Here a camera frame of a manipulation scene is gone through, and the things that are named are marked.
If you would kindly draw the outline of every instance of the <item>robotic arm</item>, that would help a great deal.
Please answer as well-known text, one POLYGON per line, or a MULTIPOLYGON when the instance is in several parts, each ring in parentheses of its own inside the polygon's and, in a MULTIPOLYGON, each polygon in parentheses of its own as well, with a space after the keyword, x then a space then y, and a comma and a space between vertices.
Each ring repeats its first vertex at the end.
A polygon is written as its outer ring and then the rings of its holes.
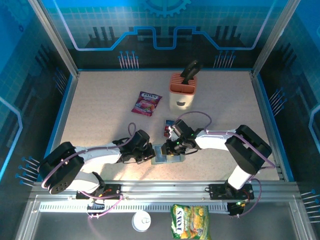
POLYGON ((88 165, 103 165, 125 163, 134 158, 137 164, 143 163, 155 156, 149 135, 138 130, 134 136, 115 140, 109 144, 95 147, 73 146, 64 142, 39 163, 38 172, 43 178, 42 186, 51 194, 64 190, 83 191, 93 196, 103 196, 107 186, 96 173, 82 172, 88 165))
POLYGON ((237 163, 236 168, 225 182, 224 189, 218 195, 233 198, 237 191, 262 168, 265 162, 274 167, 267 158, 272 150, 248 126, 241 125, 229 131, 207 131, 198 128, 195 131, 178 119, 169 128, 170 139, 161 147, 163 155, 188 155, 188 150, 220 149, 231 153, 237 163))
MULTIPOLYGON (((161 147, 163 155, 188 155, 202 149, 220 149, 231 153, 237 167, 223 186, 210 191, 211 199, 238 199, 239 190, 262 169, 264 162, 273 165, 267 158, 271 148, 246 125, 229 131, 195 131, 178 119, 169 128, 170 139, 161 147)), ((73 146, 64 142, 39 163, 38 172, 43 178, 42 187, 51 194, 64 190, 89 193, 95 197, 109 194, 108 186, 96 173, 82 172, 88 165, 125 163, 134 158, 137 164, 155 157, 150 137, 143 130, 133 136, 115 140, 95 147, 73 146)))

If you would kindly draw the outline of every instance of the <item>yellow chip bag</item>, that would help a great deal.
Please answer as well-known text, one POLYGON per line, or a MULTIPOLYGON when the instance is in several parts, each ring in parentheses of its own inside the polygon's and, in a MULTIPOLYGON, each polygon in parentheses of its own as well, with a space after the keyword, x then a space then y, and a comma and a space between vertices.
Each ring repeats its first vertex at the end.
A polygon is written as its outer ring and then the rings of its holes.
POLYGON ((174 204, 171 207, 171 216, 171 231, 174 239, 211 240, 208 206, 174 204))

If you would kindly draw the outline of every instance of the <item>pink candy bag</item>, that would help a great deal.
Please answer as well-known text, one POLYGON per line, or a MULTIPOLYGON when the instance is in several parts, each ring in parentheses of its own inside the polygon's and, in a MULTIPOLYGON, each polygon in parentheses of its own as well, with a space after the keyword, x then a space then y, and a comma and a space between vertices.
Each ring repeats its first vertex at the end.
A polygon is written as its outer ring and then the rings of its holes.
POLYGON ((151 117, 161 98, 162 96, 141 91, 131 112, 151 117))

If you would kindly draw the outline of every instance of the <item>black base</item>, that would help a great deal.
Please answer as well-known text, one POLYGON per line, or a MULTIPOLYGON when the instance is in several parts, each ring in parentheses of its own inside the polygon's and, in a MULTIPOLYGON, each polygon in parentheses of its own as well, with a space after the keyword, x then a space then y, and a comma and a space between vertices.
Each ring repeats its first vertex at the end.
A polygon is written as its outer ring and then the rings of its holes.
MULTIPOLYGON (((69 141, 61 143, 45 159, 40 161, 37 170, 42 179, 44 179, 62 159, 66 159, 75 153, 75 147, 69 141)), ((70 159, 68 164, 59 167, 46 181, 45 187, 48 188, 50 194, 58 194, 67 189, 83 165, 84 159, 77 155, 70 159)))
MULTIPOLYGON (((272 153, 271 147, 263 141, 252 129, 246 125, 241 125, 235 131, 238 135, 247 140, 260 154, 268 158, 272 153)), ((246 147, 244 142, 232 136, 225 142, 230 154, 238 166, 250 175, 256 175, 265 161, 258 156, 251 148, 246 147)))
POLYGON ((210 184, 205 191, 210 194, 211 200, 246 200, 247 194, 250 200, 255 199, 251 184, 245 184, 241 189, 232 191, 227 184, 210 184))
POLYGON ((244 212, 245 207, 241 205, 237 205, 236 203, 229 203, 227 204, 228 212, 230 216, 240 215, 244 212))
MULTIPOLYGON (((105 193, 100 197, 106 197, 106 196, 121 193, 121 185, 120 184, 106 184, 104 189, 105 189, 105 191, 104 191, 105 193)), ((87 197, 87 196, 83 195, 81 192, 77 191, 75 199, 83 200, 83 199, 89 199, 89 197, 87 197)), ((107 198, 107 199, 118 200, 118 199, 120 199, 120 196, 115 196, 115 197, 111 197, 111 198, 107 198)))

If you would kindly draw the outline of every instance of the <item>white round lid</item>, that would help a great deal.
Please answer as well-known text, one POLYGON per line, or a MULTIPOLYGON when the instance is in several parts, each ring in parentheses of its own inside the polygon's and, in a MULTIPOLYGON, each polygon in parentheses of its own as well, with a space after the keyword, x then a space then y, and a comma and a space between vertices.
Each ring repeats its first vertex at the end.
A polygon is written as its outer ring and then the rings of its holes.
POLYGON ((132 218, 132 226, 138 232, 145 232, 150 227, 151 218, 146 211, 137 211, 132 218))

